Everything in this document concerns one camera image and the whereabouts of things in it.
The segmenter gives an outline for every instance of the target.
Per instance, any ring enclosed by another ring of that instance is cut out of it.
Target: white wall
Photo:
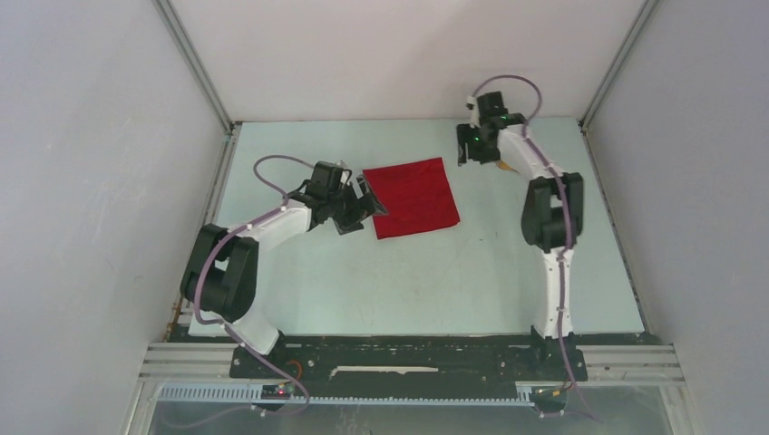
[[[581,116],[643,0],[173,3],[233,119],[316,121],[464,117],[500,73],[542,88],[541,115]]]
[[[0,5],[0,426],[116,433],[222,132],[150,0]]]
[[[706,433],[769,433],[769,3],[666,1],[590,141]]]

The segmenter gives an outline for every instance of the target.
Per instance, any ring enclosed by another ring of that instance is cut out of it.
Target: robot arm
[[[362,221],[369,216],[386,214],[365,178],[360,175],[356,181],[358,192],[352,183],[352,171],[344,163],[318,162],[312,177],[289,192],[279,209],[246,226],[219,251],[216,259],[227,264],[209,270],[200,295],[200,309],[221,317],[229,329],[257,352],[269,353],[280,332],[253,304],[258,254],[312,230],[329,218],[337,232],[344,235],[363,229]],[[181,281],[185,298],[194,300],[206,258],[234,229],[209,224],[200,230]]]
[[[582,232],[582,177],[579,173],[564,172],[543,154],[537,154],[521,131],[520,126],[525,119],[520,113],[508,113],[500,92],[490,92],[477,99],[470,97],[467,107],[472,111],[470,123],[457,126],[458,163],[461,166],[468,160],[479,161],[481,164],[493,161],[498,166],[515,170],[529,181],[521,215],[521,230],[526,242],[539,249],[540,274],[545,282],[534,329],[546,339],[559,336],[560,261],[565,270],[561,331],[563,335],[568,335],[572,332],[569,275],[573,250],[564,252],[559,259],[560,248],[566,246],[566,230],[555,177],[560,177],[566,186],[571,227],[574,228],[572,245],[576,244],[576,238]]]

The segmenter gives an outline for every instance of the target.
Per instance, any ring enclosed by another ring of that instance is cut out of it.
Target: white floor
[[[356,172],[443,157],[462,222],[414,236],[376,240],[373,224],[339,236],[333,224],[260,253],[255,304],[286,334],[527,333],[541,283],[533,247],[521,236],[526,182],[492,164],[456,165],[458,121],[312,121],[242,127],[217,223],[251,219],[279,196],[254,177],[258,158],[288,154],[343,160]],[[578,333],[643,330],[577,123],[536,120],[537,142],[586,181],[585,228],[572,267]],[[310,169],[271,160],[261,173],[284,189]],[[218,334],[193,321],[193,335]]]

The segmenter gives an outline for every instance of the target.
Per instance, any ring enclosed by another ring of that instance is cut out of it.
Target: aluminum frame
[[[211,401],[210,395],[200,391],[211,389],[215,392],[230,390],[259,389],[263,384],[280,382],[278,379],[232,379],[229,368],[234,343],[153,343],[147,350],[141,367],[139,380],[129,408],[130,418],[123,428],[125,435],[144,435],[151,429],[151,421],[158,401],[172,400],[161,397],[163,387],[180,390],[183,401]],[[584,387],[658,387],[665,404],[667,417],[673,435],[699,435],[692,424],[691,401],[684,381],[684,374],[678,363],[672,345],[582,345],[577,346],[585,355],[588,366],[588,380],[581,382]],[[481,406],[527,406],[528,392],[536,387],[558,386],[559,382],[516,382],[521,389],[520,398],[515,401],[397,401],[399,405],[481,405]],[[253,394],[233,397],[233,403],[253,403]],[[392,404],[389,401],[374,401],[360,398],[317,398],[313,404]]]
[[[582,117],[584,130],[589,129],[595,113],[611,88],[622,66],[629,57],[633,46],[646,28],[652,14],[661,0],[646,0],[641,6],[635,22],[628,30],[625,40],[609,66],[590,105]],[[205,92],[223,130],[230,134],[223,147],[219,169],[209,193],[209,202],[201,218],[202,222],[215,219],[229,174],[239,135],[239,125],[229,118],[216,90],[192,46],[183,25],[174,10],[171,0],[153,0],[159,14],[168,26],[171,37],[192,71],[196,81]],[[173,308],[172,324],[189,324],[189,304],[179,300]],[[131,395],[131,402],[123,424],[124,435],[147,434],[151,430],[152,417],[162,387],[172,382],[179,388],[208,385],[223,385],[251,388],[261,383],[274,383],[275,379],[249,380],[229,378],[229,365],[234,343],[153,343],[149,346],[141,367],[139,379]],[[688,389],[681,372],[675,349],[671,345],[590,345],[578,346],[584,352],[589,378],[580,385],[586,387],[613,386],[654,386],[658,387],[667,411],[673,435],[700,435],[701,430],[694,424],[694,415]],[[537,386],[553,386],[554,382],[516,382],[522,391]],[[316,403],[328,401],[315,399]]]

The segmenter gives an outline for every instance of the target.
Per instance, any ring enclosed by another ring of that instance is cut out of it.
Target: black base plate
[[[520,337],[281,337],[268,359],[298,375],[316,397],[367,399],[515,399],[515,382],[564,382],[560,354],[542,361],[541,349],[520,347]],[[582,352],[569,351],[578,381],[588,378]],[[344,372],[339,366],[429,367],[435,372]],[[274,379],[239,347],[229,376]]]

